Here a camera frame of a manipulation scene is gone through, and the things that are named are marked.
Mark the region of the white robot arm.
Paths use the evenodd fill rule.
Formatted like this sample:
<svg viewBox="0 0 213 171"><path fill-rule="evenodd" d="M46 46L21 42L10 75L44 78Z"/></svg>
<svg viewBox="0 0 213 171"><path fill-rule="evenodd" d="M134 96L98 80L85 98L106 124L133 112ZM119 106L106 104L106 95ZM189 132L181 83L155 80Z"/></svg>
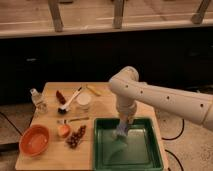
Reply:
<svg viewBox="0 0 213 171"><path fill-rule="evenodd" d="M116 95L116 109L123 123L136 113L139 101L213 131L213 95L139 82L139 74L131 66L110 78L109 89Z"/></svg>

